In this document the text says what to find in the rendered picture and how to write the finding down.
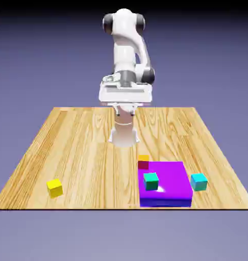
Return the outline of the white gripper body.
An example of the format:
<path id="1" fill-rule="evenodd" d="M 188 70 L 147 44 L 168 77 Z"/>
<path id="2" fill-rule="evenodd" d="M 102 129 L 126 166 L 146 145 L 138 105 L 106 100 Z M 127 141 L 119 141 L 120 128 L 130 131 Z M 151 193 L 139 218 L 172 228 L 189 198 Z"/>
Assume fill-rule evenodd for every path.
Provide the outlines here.
<path id="1" fill-rule="evenodd" d="M 131 87 L 122 87 L 120 82 L 101 82 L 99 101 L 104 105 L 151 103 L 152 85 L 131 82 Z"/>

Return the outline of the small green cube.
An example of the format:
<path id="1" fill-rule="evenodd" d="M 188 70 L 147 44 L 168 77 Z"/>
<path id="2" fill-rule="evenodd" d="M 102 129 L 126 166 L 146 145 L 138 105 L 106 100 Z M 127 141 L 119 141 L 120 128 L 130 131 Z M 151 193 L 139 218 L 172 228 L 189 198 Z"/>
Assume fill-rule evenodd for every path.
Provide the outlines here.
<path id="1" fill-rule="evenodd" d="M 156 172 L 144 173 L 143 174 L 143 183 L 144 183 L 145 189 L 147 191 L 157 190 L 158 185 L 159 185 L 159 178 L 158 178 Z"/>

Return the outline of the small cyan cube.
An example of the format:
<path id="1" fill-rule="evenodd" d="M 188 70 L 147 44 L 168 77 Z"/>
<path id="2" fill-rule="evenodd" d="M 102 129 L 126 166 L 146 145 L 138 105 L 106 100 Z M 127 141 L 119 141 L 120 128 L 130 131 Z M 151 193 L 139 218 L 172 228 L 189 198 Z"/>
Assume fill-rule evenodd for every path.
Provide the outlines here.
<path id="1" fill-rule="evenodd" d="M 207 188 L 208 180 L 203 173 L 192 174 L 190 184 L 194 191 L 204 191 Z"/>

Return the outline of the large purple box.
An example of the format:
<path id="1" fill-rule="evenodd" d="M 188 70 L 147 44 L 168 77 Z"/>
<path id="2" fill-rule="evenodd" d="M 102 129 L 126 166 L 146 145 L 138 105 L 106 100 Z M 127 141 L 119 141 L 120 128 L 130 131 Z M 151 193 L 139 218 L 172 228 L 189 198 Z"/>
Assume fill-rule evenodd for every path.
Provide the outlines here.
<path id="1" fill-rule="evenodd" d="M 150 161 L 148 169 L 137 170 L 139 202 L 141 207 L 190 207 L 193 190 L 183 162 Z M 156 173 L 157 190 L 145 189 L 143 175 Z"/>

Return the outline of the small yellow cube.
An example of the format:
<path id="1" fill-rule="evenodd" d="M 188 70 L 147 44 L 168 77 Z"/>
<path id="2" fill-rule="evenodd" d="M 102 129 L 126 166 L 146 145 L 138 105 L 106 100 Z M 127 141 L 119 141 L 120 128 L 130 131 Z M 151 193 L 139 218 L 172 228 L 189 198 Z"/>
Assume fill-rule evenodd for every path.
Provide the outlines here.
<path id="1" fill-rule="evenodd" d="M 53 179 L 46 182 L 49 196 L 51 198 L 56 198 L 63 194 L 62 184 L 59 179 Z"/>

